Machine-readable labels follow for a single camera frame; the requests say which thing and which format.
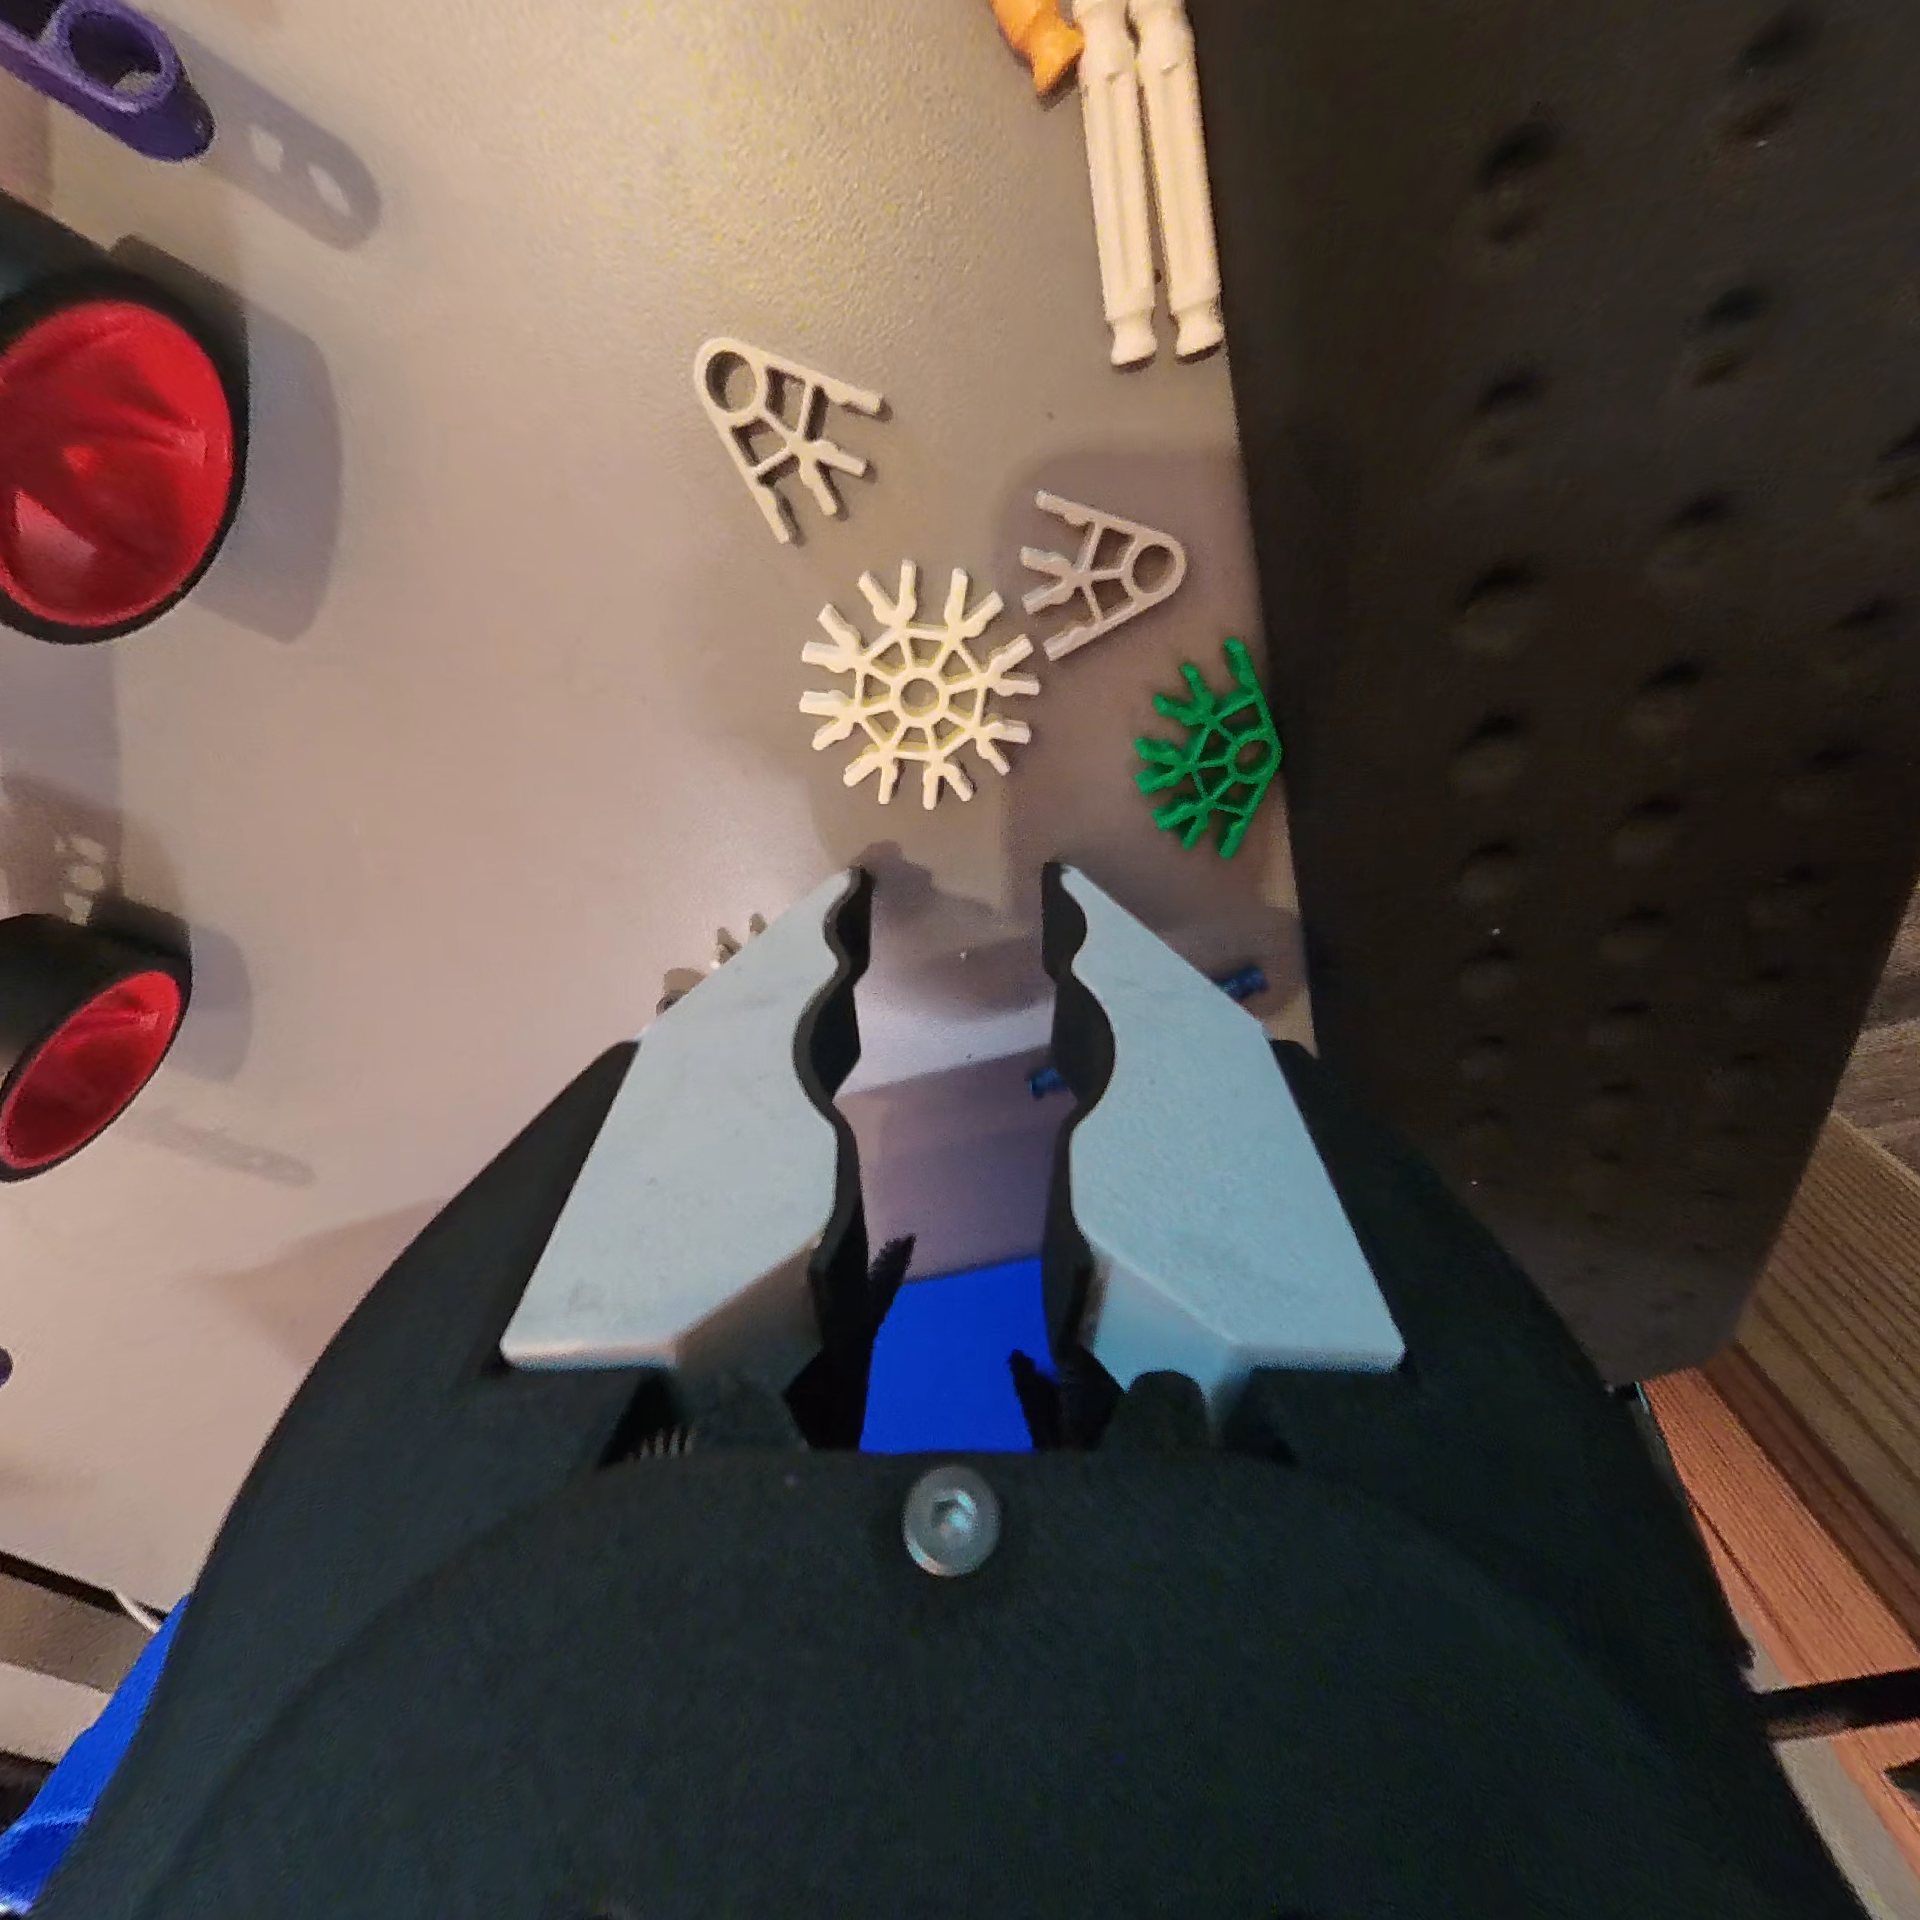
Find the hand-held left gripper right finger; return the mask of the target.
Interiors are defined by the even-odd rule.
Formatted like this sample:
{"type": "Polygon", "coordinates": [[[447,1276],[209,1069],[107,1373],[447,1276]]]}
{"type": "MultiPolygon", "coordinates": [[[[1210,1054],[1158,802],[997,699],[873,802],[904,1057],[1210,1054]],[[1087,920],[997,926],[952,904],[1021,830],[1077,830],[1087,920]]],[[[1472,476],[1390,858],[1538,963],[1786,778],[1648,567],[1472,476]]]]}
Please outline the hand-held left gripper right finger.
{"type": "Polygon", "coordinates": [[[1405,1337],[1264,1035],[1083,868],[1043,868],[1055,1069],[1041,1443],[1178,1373],[1216,1430],[1264,1373],[1390,1382],[1405,1337]]]}

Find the light grey wedge connector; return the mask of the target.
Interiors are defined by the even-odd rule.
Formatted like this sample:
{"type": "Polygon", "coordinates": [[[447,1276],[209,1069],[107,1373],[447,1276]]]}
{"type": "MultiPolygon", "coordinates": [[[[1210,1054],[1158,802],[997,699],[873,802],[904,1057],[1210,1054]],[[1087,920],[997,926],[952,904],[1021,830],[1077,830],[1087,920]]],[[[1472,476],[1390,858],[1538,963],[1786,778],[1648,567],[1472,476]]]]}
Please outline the light grey wedge connector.
{"type": "Polygon", "coordinates": [[[1063,612],[1043,631],[1043,657],[1071,657],[1188,590],[1188,547],[1170,530],[1055,490],[1036,507],[1071,541],[1063,552],[1021,547],[1021,612],[1063,612]]]}
{"type": "Polygon", "coordinates": [[[832,411],[889,420],[889,395],[743,333],[695,340],[693,386],[779,547],[797,547],[784,481],[844,521],[844,481],[865,481],[865,454],[832,437],[832,411]]]}
{"type": "Polygon", "coordinates": [[[745,932],[717,926],[702,963],[676,963],[676,967],[661,975],[661,1010],[654,1014],[673,1014],[693,990],[702,990],[721,963],[732,963],[758,932],[766,932],[758,915],[745,915],[745,932]]]}

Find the yellow rod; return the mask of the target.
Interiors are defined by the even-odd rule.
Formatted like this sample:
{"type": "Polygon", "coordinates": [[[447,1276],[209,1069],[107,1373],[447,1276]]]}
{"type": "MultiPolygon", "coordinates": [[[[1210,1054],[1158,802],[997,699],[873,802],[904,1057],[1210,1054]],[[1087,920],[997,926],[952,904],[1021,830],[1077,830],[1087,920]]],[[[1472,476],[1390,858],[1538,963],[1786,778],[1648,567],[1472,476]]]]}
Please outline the yellow rod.
{"type": "Polygon", "coordinates": [[[1056,85],[1077,69],[1083,55],[1083,32],[1071,20],[1063,0],[988,0],[997,32],[1006,37],[1006,53],[1029,63],[1036,93],[1056,93],[1056,85]]]}

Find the green fan connector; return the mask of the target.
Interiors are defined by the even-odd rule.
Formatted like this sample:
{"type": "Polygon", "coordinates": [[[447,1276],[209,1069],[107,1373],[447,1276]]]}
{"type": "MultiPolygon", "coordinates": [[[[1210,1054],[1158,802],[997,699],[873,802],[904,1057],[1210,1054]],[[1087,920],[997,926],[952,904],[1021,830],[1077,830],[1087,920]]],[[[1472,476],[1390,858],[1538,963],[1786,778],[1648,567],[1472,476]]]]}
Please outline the green fan connector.
{"type": "Polygon", "coordinates": [[[1188,657],[1188,682],[1152,699],[1152,715],[1170,733],[1137,733],[1137,789],[1178,846],[1210,840],[1228,860],[1248,840],[1284,747],[1239,640],[1225,640],[1225,672],[1228,675],[1210,682],[1202,664],[1188,657]]]}

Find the black perforated panel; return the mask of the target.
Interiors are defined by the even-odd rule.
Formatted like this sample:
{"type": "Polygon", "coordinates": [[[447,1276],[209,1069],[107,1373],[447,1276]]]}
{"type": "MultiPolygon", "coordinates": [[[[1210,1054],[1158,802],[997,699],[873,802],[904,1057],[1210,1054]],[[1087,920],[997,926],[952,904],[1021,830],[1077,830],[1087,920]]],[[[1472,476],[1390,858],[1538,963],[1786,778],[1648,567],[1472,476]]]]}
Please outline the black perforated panel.
{"type": "Polygon", "coordinates": [[[1191,8],[1325,1061],[1610,1382],[1912,890],[1912,0],[1191,8]]]}

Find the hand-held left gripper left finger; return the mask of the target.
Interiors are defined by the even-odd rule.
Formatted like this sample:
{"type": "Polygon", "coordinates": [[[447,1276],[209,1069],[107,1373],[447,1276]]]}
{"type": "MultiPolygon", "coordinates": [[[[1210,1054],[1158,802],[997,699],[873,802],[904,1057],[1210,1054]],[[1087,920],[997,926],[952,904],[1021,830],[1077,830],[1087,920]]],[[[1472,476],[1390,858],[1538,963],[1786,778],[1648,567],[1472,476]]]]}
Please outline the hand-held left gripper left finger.
{"type": "Polygon", "coordinates": [[[865,1219],[839,1087],[873,872],[844,868],[638,1041],[502,1328],[504,1370],[661,1370],[686,1407],[774,1393],[854,1452],[873,1373],[865,1219]]]}

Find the purple connector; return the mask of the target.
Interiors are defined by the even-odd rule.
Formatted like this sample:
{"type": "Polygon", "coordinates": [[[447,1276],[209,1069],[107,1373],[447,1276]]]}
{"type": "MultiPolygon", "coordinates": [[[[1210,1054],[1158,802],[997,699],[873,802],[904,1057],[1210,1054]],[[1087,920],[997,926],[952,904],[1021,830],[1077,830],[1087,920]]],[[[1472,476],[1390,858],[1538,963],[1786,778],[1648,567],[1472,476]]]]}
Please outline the purple connector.
{"type": "Polygon", "coordinates": [[[0,69],[142,156],[201,156],[215,113],[173,32],[125,0],[4,0],[0,69]]]}

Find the blue storage bin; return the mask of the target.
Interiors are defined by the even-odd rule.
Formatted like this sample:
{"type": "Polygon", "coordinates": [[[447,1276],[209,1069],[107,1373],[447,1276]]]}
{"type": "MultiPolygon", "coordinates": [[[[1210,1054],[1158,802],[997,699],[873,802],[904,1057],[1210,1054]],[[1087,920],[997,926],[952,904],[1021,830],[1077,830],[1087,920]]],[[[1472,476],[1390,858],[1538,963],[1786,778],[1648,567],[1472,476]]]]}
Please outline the blue storage bin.
{"type": "MultiPolygon", "coordinates": [[[[873,1328],[862,1452],[1036,1452],[1012,1356],[1043,1382],[1041,1262],[904,1278],[873,1328]]],[[[34,1913],[90,1833],[173,1659],[181,1598],[0,1837],[0,1913],[34,1913]]]]}

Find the white snowflake connector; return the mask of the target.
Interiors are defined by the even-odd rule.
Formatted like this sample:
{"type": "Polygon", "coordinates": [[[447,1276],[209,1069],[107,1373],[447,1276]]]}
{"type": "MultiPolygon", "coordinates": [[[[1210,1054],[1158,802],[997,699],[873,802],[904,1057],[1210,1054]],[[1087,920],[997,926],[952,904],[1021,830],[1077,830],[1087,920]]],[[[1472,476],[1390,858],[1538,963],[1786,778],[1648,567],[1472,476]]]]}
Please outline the white snowflake connector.
{"type": "Polygon", "coordinates": [[[844,606],[815,612],[802,664],[822,682],[802,682],[797,715],[812,747],[844,747],[844,788],[873,788],[883,802],[917,778],[917,802],[967,802],[967,764],[1006,772],[1006,747],[1036,744],[1021,701],[1041,699],[1029,672],[1036,640],[997,640],[1000,596],[952,567],[942,600],[925,606],[917,562],[899,562],[895,581],[862,567],[862,620],[844,606]]]}

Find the red and green toy model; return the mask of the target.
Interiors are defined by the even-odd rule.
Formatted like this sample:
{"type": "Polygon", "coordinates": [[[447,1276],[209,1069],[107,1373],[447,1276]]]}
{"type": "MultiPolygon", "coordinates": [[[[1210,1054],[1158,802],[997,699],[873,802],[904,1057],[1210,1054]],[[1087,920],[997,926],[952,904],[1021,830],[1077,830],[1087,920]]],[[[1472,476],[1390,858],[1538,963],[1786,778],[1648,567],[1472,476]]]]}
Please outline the red and green toy model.
{"type": "MultiPolygon", "coordinates": [[[[215,142],[173,32],[111,0],[0,8],[0,63],[111,145],[215,142]]],[[[228,323],[4,191],[0,210],[0,612],[47,645],[167,620],[250,490],[250,353],[228,323]]],[[[97,1148],[191,1014],[191,946],[135,915],[0,926],[0,1179],[97,1148]]]]}

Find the black wheel red hub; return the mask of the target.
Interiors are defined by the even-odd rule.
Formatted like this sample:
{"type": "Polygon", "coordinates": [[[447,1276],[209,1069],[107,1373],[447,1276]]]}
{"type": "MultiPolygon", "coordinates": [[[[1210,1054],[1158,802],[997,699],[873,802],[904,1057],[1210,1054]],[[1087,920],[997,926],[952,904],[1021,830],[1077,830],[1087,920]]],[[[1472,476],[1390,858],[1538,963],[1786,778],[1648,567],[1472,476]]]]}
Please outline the black wheel red hub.
{"type": "Polygon", "coordinates": [[[233,328],[0,194],[0,620],[50,645],[167,620],[250,490],[233,328]]]}
{"type": "Polygon", "coordinates": [[[90,1143],[159,1079],[181,1010],[176,946],[69,926],[50,915],[0,920],[0,1179],[23,1184],[90,1143]]]}

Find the pair of white rods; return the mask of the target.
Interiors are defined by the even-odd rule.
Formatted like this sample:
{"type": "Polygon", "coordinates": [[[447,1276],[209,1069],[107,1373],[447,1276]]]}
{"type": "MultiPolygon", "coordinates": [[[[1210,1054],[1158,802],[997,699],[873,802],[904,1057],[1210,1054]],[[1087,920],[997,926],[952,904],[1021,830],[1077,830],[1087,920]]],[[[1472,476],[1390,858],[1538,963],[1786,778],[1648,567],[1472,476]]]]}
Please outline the pair of white rods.
{"type": "Polygon", "coordinates": [[[1170,353],[1216,353],[1225,281],[1191,20],[1178,0],[1083,0],[1071,25],[1110,361],[1152,361],[1158,297],[1170,353]]]}

